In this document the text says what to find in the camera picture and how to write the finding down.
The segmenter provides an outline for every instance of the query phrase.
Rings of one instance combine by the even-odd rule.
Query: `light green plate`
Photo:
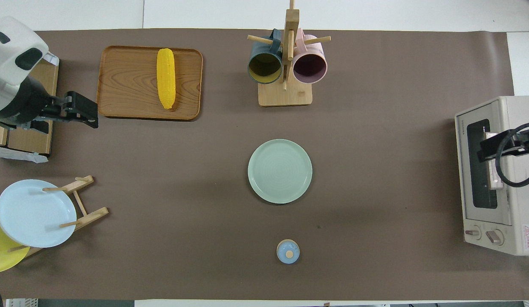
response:
[[[308,189],[312,180],[312,162],[297,143],[270,140],[253,152],[247,176],[251,187],[263,200],[286,204]]]

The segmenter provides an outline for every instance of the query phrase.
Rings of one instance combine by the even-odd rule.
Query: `wooden mug tree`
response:
[[[281,45],[282,76],[270,84],[258,84],[259,104],[262,107],[281,107],[286,105],[308,105],[312,103],[312,85],[302,83],[293,75],[293,58],[295,47],[295,36],[299,25],[300,11],[294,8],[294,0],[290,0],[289,9],[285,14],[285,28]],[[247,39],[260,41],[272,45],[274,41],[254,35],[248,35]],[[304,41],[305,45],[311,43],[323,43],[330,41],[331,37],[320,37]]]

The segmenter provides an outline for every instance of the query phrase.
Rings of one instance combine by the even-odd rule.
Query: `toaster oven knob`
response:
[[[470,230],[470,231],[465,231],[465,234],[466,234],[466,235],[475,235],[475,236],[478,236],[478,235],[480,235],[480,231],[478,231],[478,230]]]
[[[503,240],[496,231],[486,231],[486,236],[490,239],[490,242],[494,245],[502,245]]]

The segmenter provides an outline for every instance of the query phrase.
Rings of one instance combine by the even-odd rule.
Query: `white robot head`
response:
[[[0,18],[0,80],[20,84],[48,52],[48,45],[29,27],[7,16]]]

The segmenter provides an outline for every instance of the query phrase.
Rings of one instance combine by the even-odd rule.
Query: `wooden tray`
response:
[[[103,50],[97,86],[98,111],[108,117],[192,120],[200,112],[202,54],[170,48],[175,56],[173,109],[162,107],[156,88],[160,47],[109,46]]]

